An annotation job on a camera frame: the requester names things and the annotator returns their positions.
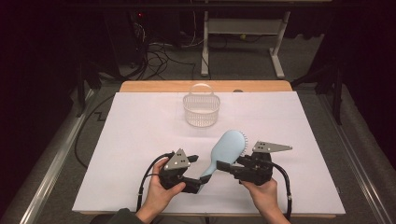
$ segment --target hair brush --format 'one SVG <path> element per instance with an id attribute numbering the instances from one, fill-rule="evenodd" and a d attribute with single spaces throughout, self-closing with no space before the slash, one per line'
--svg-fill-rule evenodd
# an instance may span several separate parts
<path id="1" fill-rule="evenodd" d="M 201 177 L 212 175 L 217 170 L 217 161 L 234 163 L 247 146 L 248 141 L 244 134 L 235 130 L 227 131 L 213 147 L 210 165 Z"/>

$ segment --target white tabletop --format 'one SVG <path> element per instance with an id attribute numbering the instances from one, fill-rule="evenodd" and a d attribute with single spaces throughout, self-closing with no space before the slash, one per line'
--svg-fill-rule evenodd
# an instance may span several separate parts
<path id="1" fill-rule="evenodd" d="M 238 130 L 247 136 L 247 154 L 258 140 L 293 147 L 272 154 L 273 162 L 289 174 L 293 214 L 345 213 L 296 92 L 219 92 L 219 120 L 204 129 L 184 120 L 185 94 L 117 93 L 74 211 L 116 212 L 123 207 L 134 211 L 140 181 L 155 158 L 179 148 L 187 156 L 196 154 L 199 159 L 185 176 L 198 178 L 210 163 L 211 149 L 219 138 L 228 130 Z M 274 169 L 273 178 L 278 181 L 279 206 L 285 212 L 283 177 Z M 232 175 L 220 171 L 199 194 L 177 195 L 164 212 L 258 214 L 248 191 Z"/>

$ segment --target black sleeve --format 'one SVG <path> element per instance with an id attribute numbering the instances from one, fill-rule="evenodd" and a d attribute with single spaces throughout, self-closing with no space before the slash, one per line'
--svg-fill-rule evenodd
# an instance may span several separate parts
<path id="1" fill-rule="evenodd" d="M 120 209 L 107 224 L 144 224 L 137 216 L 135 216 L 128 208 Z"/>

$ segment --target plastic basket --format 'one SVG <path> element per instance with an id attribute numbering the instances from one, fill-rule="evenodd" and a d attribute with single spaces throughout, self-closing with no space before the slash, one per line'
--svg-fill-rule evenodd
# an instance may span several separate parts
<path id="1" fill-rule="evenodd" d="M 208 87 L 210 93 L 193 93 L 196 87 Z M 220 98 L 209 85 L 204 83 L 193 85 L 189 94 L 183 97 L 183 105 L 186 121 L 194 127 L 209 127 L 218 120 Z"/>

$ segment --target white metal stand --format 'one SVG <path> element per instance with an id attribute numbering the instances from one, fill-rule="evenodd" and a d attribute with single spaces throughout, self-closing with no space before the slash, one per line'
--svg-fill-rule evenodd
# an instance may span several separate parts
<path id="1" fill-rule="evenodd" d="M 277 54 L 282 43 L 283 35 L 285 34 L 286 26 L 288 25 L 289 16 L 290 12 L 287 11 L 283 16 L 283 20 L 209 19 L 208 12 L 206 11 L 201 75 L 206 77 L 209 74 L 209 49 L 207 47 L 209 34 L 276 35 L 276 45 L 274 48 L 270 48 L 269 52 L 276 76 L 280 79 L 285 78 Z"/>

